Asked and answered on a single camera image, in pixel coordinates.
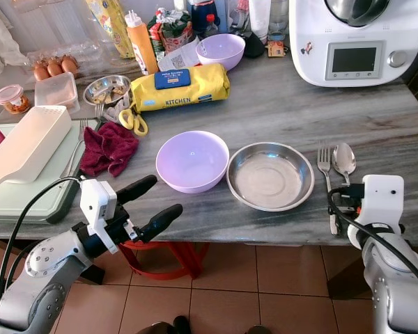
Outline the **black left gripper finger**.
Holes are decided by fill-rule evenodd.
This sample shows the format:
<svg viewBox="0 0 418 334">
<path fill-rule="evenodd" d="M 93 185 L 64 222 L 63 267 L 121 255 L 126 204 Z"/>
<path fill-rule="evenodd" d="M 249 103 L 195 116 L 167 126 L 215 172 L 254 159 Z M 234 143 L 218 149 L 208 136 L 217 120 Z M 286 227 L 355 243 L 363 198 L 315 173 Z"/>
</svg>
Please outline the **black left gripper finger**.
<svg viewBox="0 0 418 334">
<path fill-rule="evenodd" d="M 116 192 L 117 203 L 119 205 L 123 205 L 124 203 L 142 197 L 142 195 L 156 185 L 156 182 L 157 179 L 155 175 L 147 175 L 139 179 L 139 181 L 129 184 L 127 187 L 124 187 Z"/>
<path fill-rule="evenodd" d="M 182 213 L 183 205 L 174 204 L 168 207 L 168 209 L 164 209 L 160 213 L 155 214 L 149 220 L 148 225 L 140 229 L 139 241 L 143 243 L 151 242 L 152 239 L 164 232 Z"/>
</svg>

